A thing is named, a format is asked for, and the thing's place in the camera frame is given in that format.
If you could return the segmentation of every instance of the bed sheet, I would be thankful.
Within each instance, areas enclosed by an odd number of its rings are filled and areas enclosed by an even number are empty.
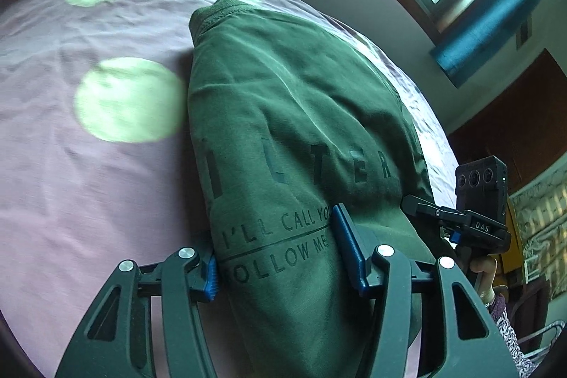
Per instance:
[[[161,261],[207,226],[188,161],[188,21],[215,1],[4,1],[0,307],[47,378],[120,261]],[[454,207],[455,156],[408,76],[367,38],[304,2],[243,1],[309,19],[372,61],[413,117],[437,204]],[[227,307],[221,292],[202,308],[220,377],[249,367]],[[156,325],[157,367],[166,376]]]

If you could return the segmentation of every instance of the hand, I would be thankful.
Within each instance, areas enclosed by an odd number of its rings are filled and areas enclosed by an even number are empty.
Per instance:
[[[496,277],[498,262],[492,256],[481,256],[471,260],[470,268],[472,272],[482,273],[478,295],[484,304],[492,303],[496,298],[492,284]]]

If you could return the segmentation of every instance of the purple cuff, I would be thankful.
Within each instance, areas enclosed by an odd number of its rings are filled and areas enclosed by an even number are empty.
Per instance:
[[[505,309],[506,300],[504,299],[504,295],[502,295],[502,293],[498,293],[498,295],[496,295],[494,303],[492,303],[492,306],[489,306],[488,308],[488,312],[492,316],[492,319],[494,319],[494,322],[496,322],[502,316]]]

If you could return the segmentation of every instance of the patterned sleeve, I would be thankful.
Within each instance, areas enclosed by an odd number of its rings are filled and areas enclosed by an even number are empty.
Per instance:
[[[512,354],[512,359],[514,359],[514,363],[516,364],[516,369],[518,369],[518,375],[520,378],[527,378],[533,373],[536,366],[531,362],[531,360],[524,357],[520,346],[518,346],[516,332],[514,332],[514,329],[508,320],[508,315],[506,313],[506,301],[503,295],[497,295],[497,299],[490,310],[490,315],[496,322],[496,326],[504,338],[504,341],[506,341],[506,346],[508,346],[508,349]]]

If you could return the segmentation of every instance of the brown cabinet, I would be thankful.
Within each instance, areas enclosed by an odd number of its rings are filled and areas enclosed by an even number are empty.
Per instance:
[[[509,191],[520,189],[567,152],[567,77],[544,50],[449,142],[460,164],[498,157],[508,166]]]

